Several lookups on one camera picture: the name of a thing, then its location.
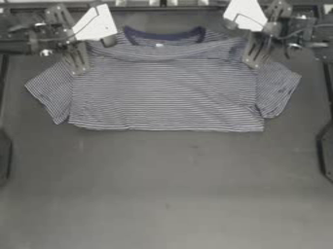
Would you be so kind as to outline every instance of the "shirt neckline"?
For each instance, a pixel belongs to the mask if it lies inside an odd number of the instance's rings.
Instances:
[[[125,26],[123,35],[126,39],[129,40],[129,42],[131,43],[131,45],[137,45],[137,46],[141,46],[141,44],[137,42],[135,37],[151,39],[151,40],[178,41],[181,39],[189,39],[194,36],[198,36],[196,43],[202,43],[206,37],[206,28],[202,26],[198,26],[186,32],[172,33],[172,34],[157,34],[157,33],[149,33],[149,32],[137,30],[130,26]]]

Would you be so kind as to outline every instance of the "metal clamp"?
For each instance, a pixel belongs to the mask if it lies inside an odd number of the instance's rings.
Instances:
[[[126,7],[127,6],[127,0],[117,0],[117,7]]]

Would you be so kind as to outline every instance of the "metal frame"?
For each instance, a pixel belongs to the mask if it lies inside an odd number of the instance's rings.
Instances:
[[[196,3],[196,5],[178,5],[178,6],[167,6],[167,0],[158,0],[161,1],[161,6],[157,7],[157,3],[154,6],[134,6],[126,4],[126,7],[117,7],[115,2],[109,3],[111,11],[113,12],[189,12],[189,11],[221,11],[225,9],[228,5],[228,1],[225,0],[210,0],[210,5],[204,6],[201,5],[201,1],[198,0],[188,0],[188,3]],[[268,6],[270,3],[270,0],[260,0],[262,6]],[[296,11],[308,11],[312,10],[315,12],[315,15],[317,17],[323,17],[324,15],[324,4],[332,4],[333,0],[289,0],[291,4],[295,6]],[[52,2],[47,3],[30,3],[30,4],[0,4],[0,8],[7,8],[11,13],[32,13],[32,12],[44,12],[44,9],[48,8],[50,6],[55,5]],[[67,3],[67,7],[71,12],[85,12],[89,9],[89,3]],[[6,84],[6,76],[7,76],[7,71],[8,71],[8,65],[10,65],[10,60],[7,56],[3,56],[3,61],[2,61],[2,68],[0,68],[0,80],[2,80],[2,86],[0,86],[0,101],[3,99],[3,94],[4,94],[4,84]],[[333,119],[333,66],[323,63],[323,68],[324,68],[324,74],[325,74],[325,82],[327,82],[327,90],[328,90],[328,96],[329,96],[329,105],[331,105],[331,120]],[[317,135],[317,154],[319,154],[319,162],[320,162],[320,168],[321,172],[324,175],[329,178],[327,174],[327,165],[325,165],[325,160],[324,160],[324,155],[323,155],[323,143],[321,139],[323,136],[329,128],[333,128],[333,121],[328,124],[328,126],[324,128],[324,130],[320,131]]]

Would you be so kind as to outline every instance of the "cable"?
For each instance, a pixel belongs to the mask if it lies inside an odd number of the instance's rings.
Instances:
[[[313,28],[317,27],[333,27],[333,23],[323,23],[316,25]],[[300,33],[305,32],[309,28],[301,28],[299,30],[296,30],[295,32],[292,32],[291,34],[288,34],[287,36],[283,37],[274,37],[277,40],[287,40],[289,38],[292,38],[293,36],[299,35]]]
[[[236,19],[237,19],[240,16],[244,17],[244,18],[250,19],[254,23],[257,23],[257,24],[264,28],[264,25],[262,25],[256,19],[248,17],[246,15],[244,15],[244,14],[241,14],[241,13],[237,14],[237,16],[236,16],[236,18],[234,18],[234,20],[233,20],[234,22],[236,22]]]

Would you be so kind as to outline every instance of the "t-shirt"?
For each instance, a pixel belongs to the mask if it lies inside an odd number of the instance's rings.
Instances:
[[[262,131],[301,76],[269,61],[242,63],[244,38],[204,27],[153,34],[130,27],[118,44],[89,43],[91,69],[59,61],[26,84],[55,124],[90,129]]]

